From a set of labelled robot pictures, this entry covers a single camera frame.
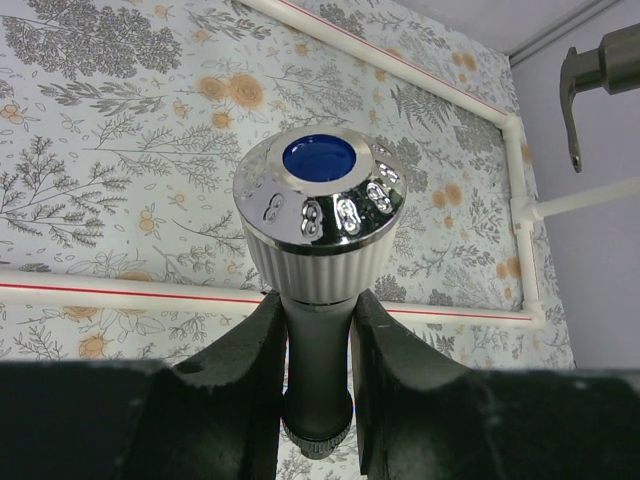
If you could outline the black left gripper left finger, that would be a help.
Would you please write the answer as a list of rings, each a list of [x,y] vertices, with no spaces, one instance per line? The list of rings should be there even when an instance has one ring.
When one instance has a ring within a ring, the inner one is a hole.
[[[286,316],[269,293],[244,321],[152,382],[122,479],[273,479]]]

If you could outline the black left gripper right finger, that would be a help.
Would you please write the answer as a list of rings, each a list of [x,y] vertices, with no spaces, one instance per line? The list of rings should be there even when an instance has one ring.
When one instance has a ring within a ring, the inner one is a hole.
[[[360,471],[369,479],[497,479],[471,369],[362,293],[352,322]]]

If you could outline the white pipe frame red stripe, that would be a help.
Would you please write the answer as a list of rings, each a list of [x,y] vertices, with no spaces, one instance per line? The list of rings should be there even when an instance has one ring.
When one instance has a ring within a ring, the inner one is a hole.
[[[638,178],[537,202],[527,193],[521,154],[522,125],[517,116],[500,110],[429,72],[312,14],[289,1],[250,1],[248,7],[290,25],[334,48],[467,110],[501,129],[511,189],[511,219],[520,255],[523,308],[519,312],[384,303],[397,320],[428,324],[504,325],[540,329],[545,312],[540,300],[532,233],[547,216],[634,195]],[[1,299],[7,303],[139,308],[149,311],[193,311],[250,314],[264,300],[251,290],[206,288],[171,283],[112,280],[78,275],[1,273]]]

